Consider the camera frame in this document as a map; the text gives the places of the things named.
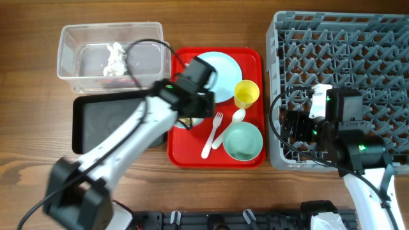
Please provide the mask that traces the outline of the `light blue bowl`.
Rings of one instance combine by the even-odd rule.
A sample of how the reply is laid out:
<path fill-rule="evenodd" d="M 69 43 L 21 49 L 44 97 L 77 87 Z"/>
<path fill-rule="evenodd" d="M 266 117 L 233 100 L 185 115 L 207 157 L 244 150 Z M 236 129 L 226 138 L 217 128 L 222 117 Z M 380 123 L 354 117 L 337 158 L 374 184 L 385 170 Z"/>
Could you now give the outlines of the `light blue bowl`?
<path fill-rule="evenodd" d="M 180 118 L 174 124 L 178 128 L 191 129 L 203 122 L 203 118 Z"/>

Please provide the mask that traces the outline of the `white plastic fork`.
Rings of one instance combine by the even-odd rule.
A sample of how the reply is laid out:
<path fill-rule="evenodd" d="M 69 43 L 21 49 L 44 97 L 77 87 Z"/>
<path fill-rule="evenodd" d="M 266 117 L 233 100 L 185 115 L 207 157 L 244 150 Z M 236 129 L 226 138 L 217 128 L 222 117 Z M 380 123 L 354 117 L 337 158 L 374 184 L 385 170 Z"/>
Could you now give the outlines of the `white plastic fork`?
<path fill-rule="evenodd" d="M 201 158 L 207 159 L 209 157 L 210 149 L 211 149 L 211 145 L 212 145 L 215 133 L 217 131 L 217 128 L 220 126 L 222 119 L 223 119 L 223 113 L 221 112 L 216 113 L 213 119 L 213 122 L 212 122 L 212 130 L 201 152 Z"/>

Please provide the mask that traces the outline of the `light blue plate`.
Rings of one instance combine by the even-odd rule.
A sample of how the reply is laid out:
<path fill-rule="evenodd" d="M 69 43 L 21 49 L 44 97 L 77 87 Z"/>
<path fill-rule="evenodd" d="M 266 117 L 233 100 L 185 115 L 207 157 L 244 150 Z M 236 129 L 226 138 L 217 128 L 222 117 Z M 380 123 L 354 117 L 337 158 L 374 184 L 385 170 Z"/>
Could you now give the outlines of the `light blue plate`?
<path fill-rule="evenodd" d="M 215 103 L 221 103 L 233 97 L 236 85 L 242 80 L 239 64 L 229 55 L 222 52 L 205 52 L 198 55 L 200 59 L 212 65 L 212 73 L 206 89 L 214 92 Z"/>

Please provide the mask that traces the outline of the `white plastic spoon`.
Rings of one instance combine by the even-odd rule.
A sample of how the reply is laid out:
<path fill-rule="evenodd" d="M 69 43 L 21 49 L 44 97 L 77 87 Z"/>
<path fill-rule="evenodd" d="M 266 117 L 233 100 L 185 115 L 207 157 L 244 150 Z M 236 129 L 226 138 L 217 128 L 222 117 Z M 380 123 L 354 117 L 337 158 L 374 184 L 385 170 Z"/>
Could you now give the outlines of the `white plastic spoon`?
<path fill-rule="evenodd" d="M 232 120 L 230 122 L 230 124 L 225 128 L 225 130 L 218 136 L 218 138 L 216 138 L 216 140 L 213 141 L 211 147 L 213 150 L 216 150 L 220 147 L 220 145 L 223 142 L 224 139 L 224 135 L 226 134 L 228 128 L 230 128 L 232 125 L 234 125 L 235 123 L 239 123 L 242 122 L 243 119 L 245 118 L 246 115 L 246 111 L 245 109 L 238 109 L 232 116 Z"/>

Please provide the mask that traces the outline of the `yellow plastic cup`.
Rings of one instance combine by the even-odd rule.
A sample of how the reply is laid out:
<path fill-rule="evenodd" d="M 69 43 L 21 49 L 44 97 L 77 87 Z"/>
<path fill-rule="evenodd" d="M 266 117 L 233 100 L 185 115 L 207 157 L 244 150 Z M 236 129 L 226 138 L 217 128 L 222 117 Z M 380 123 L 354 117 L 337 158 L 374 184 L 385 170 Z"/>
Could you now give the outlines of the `yellow plastic cup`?
<path fill-rule="evenodd" d="M 235 86 L 234 103 L 239 109 L 248 109 L 259 95 L 259 87 L 255 82 L 242 80 Z"/>

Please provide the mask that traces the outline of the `mint green bowl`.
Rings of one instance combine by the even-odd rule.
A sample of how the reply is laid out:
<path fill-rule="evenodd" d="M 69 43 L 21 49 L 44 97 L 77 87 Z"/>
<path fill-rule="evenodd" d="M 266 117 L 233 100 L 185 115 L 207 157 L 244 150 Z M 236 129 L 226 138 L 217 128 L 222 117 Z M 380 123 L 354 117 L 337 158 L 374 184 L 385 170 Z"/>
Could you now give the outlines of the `mint green bowl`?
<path fill-rule="evenodd" d="M 259 156 L 264 144 L 260 130 L 252 123 L 242 121 L 228 128 L 222 145 L 231 158 L 248 162 Z"/>

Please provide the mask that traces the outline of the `red snack wrapper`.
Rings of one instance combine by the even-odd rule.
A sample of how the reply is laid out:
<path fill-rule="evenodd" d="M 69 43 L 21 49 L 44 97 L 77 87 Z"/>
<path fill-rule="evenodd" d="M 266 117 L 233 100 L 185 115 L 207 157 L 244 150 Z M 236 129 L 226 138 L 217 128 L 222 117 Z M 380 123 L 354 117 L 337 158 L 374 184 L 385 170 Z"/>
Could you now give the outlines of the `red snack wrapper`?
<path fill-rule="evenodd" d="M 134 85 L 130 79 L 100 79 L 96 83 L 104 85 L 105 87 L 119 87 L 120 85 Z"/>

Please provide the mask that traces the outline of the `white tissue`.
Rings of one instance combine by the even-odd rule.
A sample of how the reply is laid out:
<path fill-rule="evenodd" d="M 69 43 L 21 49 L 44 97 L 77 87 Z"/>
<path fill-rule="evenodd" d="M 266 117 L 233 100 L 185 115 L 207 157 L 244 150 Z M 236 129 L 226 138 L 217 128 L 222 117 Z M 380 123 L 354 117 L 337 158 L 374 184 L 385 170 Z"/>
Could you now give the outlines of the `white tissue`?
<path fill-rule="evenodd" d="M 106 77 L 123 75 L 127 71 L 127 64 L 125 62 L 127 53 L 124 48 L 120 43 L 114 42 L 112 45 L 107 44 L 107 49 L 110 55 L 108 64 L 103 70 L 103 75 Z"/>

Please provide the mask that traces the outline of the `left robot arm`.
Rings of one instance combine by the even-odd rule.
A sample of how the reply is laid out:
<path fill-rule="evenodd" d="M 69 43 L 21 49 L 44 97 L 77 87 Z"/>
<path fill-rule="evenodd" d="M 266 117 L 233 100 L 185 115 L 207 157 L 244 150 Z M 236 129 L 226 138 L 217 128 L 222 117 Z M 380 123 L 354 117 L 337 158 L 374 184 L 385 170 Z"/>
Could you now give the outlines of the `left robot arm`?
<path fill-rule="evenodd" d="M 133 113 L 108 138 L 71 163 L 52 167 L 43 212 L 66 229 L 128 229 L 132 212 L 112 200 L 130 165 L 178 118 L 214 114 L 214 94 L 206 89 L 215 68 L 195 57 L 174 82 L 161 80 L 145 91 Z"/>

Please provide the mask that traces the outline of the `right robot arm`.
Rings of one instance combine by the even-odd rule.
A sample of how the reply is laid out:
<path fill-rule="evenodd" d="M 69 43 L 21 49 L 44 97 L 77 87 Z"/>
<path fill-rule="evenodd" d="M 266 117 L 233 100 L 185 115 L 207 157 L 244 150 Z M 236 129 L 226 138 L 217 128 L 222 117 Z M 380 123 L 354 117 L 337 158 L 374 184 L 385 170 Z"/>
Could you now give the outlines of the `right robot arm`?
<path fill-rule="evenodd" d="M 362 94 L 328 84 L 305 91 L 312 100 L 310 110 L 288 111 L 275 136 L 290 150 L 291 135 L 327 150 L 328 160 L 321 163 L 338 170 L 363 229 L 404 229 L 394 186 L 396 170 L 384 140 L 364 131 Z"/>

